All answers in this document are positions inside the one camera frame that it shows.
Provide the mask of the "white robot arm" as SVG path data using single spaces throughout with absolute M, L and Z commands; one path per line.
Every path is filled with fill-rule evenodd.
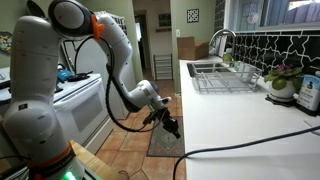
M 29 180 L 82 180 L 85 168 L 77 159 L 53 108 L 57 82 L 58 48 L 64 39 L 98 41 L 106 54 L 109 81 L 127 109 L 137 112 L 148 106 L 151 120 L 179 137 L 178 122 L 170 116 L 168 97 L 157 86 L 140 81 L 129 91 L 121 73 L 132 57 L 132 46 L 121 27 L 106 12 L 92 12 L 76 0 L 53 0 L 48 19 L 22 16 L 12 36 L 10 62 L 11 103 L 3 125 L 9 137 L 27 152 Z

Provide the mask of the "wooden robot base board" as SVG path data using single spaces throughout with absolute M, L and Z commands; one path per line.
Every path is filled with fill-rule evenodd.
M 109 165 L 104 163 L 94 154 L 82 147 L 77 142 L 71 140 L 70 144 L 76 154 L 76 157 L 92 172 L 94 172 L 99 180 L 126 180 L 126 177 L 116 170 L 112 169 Z

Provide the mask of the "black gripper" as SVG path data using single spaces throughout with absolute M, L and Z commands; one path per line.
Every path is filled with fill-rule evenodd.
M 178 121 L 173 119 L 170 116 L 170 112 L 167 108 L 163 108 L 161 110 L 155 110 L 151 112 L 143 121 L 143 124 L 150 124 L 152 121 L 158 119 L 162 124 L 163 128 L 169 132 L 172 133 L 176 139 L 179 139 L 181 137 L 179 133 L 179 126 Z

